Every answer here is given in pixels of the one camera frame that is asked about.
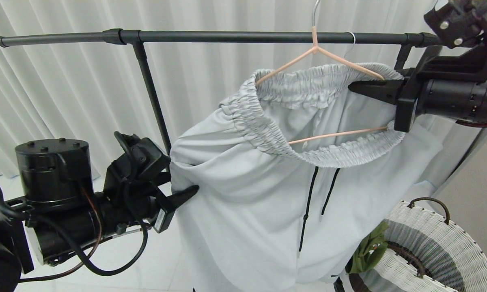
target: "green cloth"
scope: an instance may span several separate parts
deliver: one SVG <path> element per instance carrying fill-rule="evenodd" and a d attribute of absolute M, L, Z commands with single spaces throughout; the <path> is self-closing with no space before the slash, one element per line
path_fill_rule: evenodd
<path fill-rule="evenodd" d="M 345 270 L 348 274 L 366 272 L 381 260 L 386 248 L 388 248 L 388 241 L 384 238 L 384 231 L 388 227 L 386 222 L 381 222 L 361 241 L 346 265 Z"/>

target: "white hanger hook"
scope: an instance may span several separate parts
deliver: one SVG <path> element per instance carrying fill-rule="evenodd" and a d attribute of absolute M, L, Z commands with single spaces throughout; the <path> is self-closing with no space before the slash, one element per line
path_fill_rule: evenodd
<path fill-rule="evenodd" d="M 351 34 L 353 36 L 353 44 L 351 45 L 351 47 L 348 49 L 348 51 L 346 51 L 346 53 L 344 53 L 344 56 L 343 56 L 343 59 L 346 59 L 346 55 L 351 51 L 351 49 L 353 49 L 353 47 L 355 46 L 355 34 L 351 31 L 347 31 L 347 33 Z"/>
<path fill-rule="evenodd" d="M 314 5 L 314 9 L 312 9 L 312 27 L 316 26 L 316 11 L 317 7 L 319 6 L 319 2 L 321 2 L 321 0 L 317 0 L 316 5 Z"/>

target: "laundry basket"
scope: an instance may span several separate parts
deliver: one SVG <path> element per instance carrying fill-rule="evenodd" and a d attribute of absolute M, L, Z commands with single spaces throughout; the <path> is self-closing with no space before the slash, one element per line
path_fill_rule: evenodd
<path fill-rule="evenodd" d="M 443 217 L 415 207 L 431 200 L 445 210 Z M 372 269 L 347 275 L 353 292 L 487 292 L 487 257 L 449 211 L 434 198 L 400 202 L 384 219 L 389 249 Z"/>

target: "white floor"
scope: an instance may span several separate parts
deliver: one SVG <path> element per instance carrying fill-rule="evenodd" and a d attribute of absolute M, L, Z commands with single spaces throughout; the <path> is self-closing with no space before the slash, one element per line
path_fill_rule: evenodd
<path fill-rule="evenodd" d="M 7 179 L 0 177 L 0 186 L 8 200 L 23 195 L 19 177 Z M 103 189 L 102 179 L 94 181 L 95 191 Z M 163 188 L 169 194 L 169 185 Z M 434 191 L 430 183 L 420 183 L 407 192 L 405 200 L 411 201 L 420 196 L 429 196 Z M 420 207 L 431 208 L 427 202 L 418 202 Z M 91 258 L 100 268 L 114 269 L 128 262 L 138 250 L 142 235 L 139 233 L 116 238 L 101 244 Z M 39 277 L 60 273 L 77 264 L 73 258 L 55 268 L 40 266 L 34 260 L 36 269 L 23 277 Z M 147 248 L 142 257 L 125 272 L 101 277 L 91 273 L 85 267 L 74 274 L 55 281 L 40 281 L 19 284 L 16 292 L 191 292 L 193 284 L 188 274 L 186 259 L 177 229 L 177 222 L 172 221 L 169 229 L 162 234 L 149 233 Z M 314 283 L 298 285 L 295 292 L 333 292 L 332 285 Z"/>

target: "curtain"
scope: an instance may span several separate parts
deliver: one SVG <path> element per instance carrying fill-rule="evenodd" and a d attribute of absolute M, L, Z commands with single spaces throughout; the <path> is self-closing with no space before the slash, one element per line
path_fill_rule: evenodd
<path fill-rule="evenodd" d="M 315 0 L 23 0 L 0 1 L 0 35 L 98 32 L 109 28 L 192 31 L 310 31 Z M 321 32 L 429 32 L 422 15 L 436 0 L 323 0 Z M 309 44 L 146 43 L 171 140 L 200 122 L 258 68 L 277 68 Z M 353 62 L 393 66 L 397 45 L 322 44 Z M 413 49 L 406 67 L 423 49 Z M 445 49 L 443 55 L 459 54 Z M 289 71 L 332 63 L 305 58 Z M 441 163 L 423 179 L 447 177 L 478 130 L 428 118 L 444 140 Z M 113 132 L 162 146 L 132 46 L 106 43 L 0 48 L 0 174 L 17 174 L 14 148 L 36 139 L 88 141 L 95 173 L 121 155 Z M 442 178 L 433 181 L 441 184 Z"/>

